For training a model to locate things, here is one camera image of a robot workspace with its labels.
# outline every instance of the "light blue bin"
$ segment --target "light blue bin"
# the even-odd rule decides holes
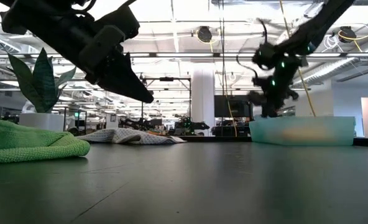
[[[351,146],[354,117],[279,117],[249,123],[254,142],[283,146]]]

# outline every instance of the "table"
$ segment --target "table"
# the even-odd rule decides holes
[[[0,164],[2,223],[368,223],[368,147],[94,144]]]

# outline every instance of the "potted plant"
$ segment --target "potted plant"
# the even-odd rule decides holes
[[[12,67],[11,71],[17,77],[22,94],[36,110],[36,113],[22,113],[19,124],[51,131],[63,131],[64,116],[51,112],[66,87],[66,85],[61,88],[60,86],[72,79],[76,67],[61,74],[59,79],[55,79],[52,57],[47,57],[45,49],[40,51],[33,72],[17,57],[11,54],[8,56]]]

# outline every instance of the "green towel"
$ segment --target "green towel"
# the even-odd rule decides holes
[[[71,133],[28,128],[0,120],[0,163],[85,156],[88,142]]]

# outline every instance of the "gray towel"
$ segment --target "gray towel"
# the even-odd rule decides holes
[[[185,142],[184,140],[169,136],[157,136],[154,134],[145,133],[143,131],[126,129],[126,128],[111,128],[96,131],[95,133],[85,136],[78,136],[78,139],[92,142],[110,142],[115,144],[131,143],[143,145],[158,145],[158,144],[176,144]]]

